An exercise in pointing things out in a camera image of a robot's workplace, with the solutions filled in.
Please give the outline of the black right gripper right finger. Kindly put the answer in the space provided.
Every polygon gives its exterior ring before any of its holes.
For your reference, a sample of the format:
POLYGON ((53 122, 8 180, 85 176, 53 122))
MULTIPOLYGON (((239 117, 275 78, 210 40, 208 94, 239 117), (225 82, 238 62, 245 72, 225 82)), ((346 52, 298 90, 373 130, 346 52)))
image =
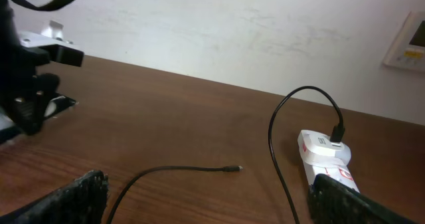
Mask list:
POLYGON ((314 223, 404 224, 413 222, 325 174, 317 175, 309 186, 307 203, 314 223))

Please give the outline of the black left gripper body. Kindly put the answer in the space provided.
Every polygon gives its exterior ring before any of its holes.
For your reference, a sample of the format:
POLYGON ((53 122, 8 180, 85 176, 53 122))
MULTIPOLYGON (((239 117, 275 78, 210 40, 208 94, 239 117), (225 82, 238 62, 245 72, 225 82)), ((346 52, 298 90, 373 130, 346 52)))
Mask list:
POLYGON ((1 0, 1 109, 24 134, 38 133, 60 79, 37 74, 50 62, 81 66, 84 52, 60 45, 24 47, 18 37, 10 2, 33 11, 57 11, 75 0, 1 0))

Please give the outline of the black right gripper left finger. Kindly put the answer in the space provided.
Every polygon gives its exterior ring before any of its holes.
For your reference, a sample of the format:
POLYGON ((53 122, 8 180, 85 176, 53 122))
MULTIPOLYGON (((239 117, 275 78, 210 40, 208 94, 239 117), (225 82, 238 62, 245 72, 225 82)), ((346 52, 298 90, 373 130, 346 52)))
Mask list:
POLYGON ((100 224, 108 199, 108 177, 92 170, 69 184, 1 216, 1 224, 100 224))

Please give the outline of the black samsung galaxy phone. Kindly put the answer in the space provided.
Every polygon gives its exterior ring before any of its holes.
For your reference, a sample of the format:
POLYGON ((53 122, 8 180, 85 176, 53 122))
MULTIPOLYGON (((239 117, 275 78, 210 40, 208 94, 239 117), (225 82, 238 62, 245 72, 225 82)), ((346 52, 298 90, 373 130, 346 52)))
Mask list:
MULTIPOLYGON (((49 102, 44 114, 44 119, 56 118, 61 112, 73 109, 78 102, 70 97, 56 93, 55 97, 49 102)), ((13 121, 1 109, 1 144, 4 144, 23 132, 13 123, 13 121)))

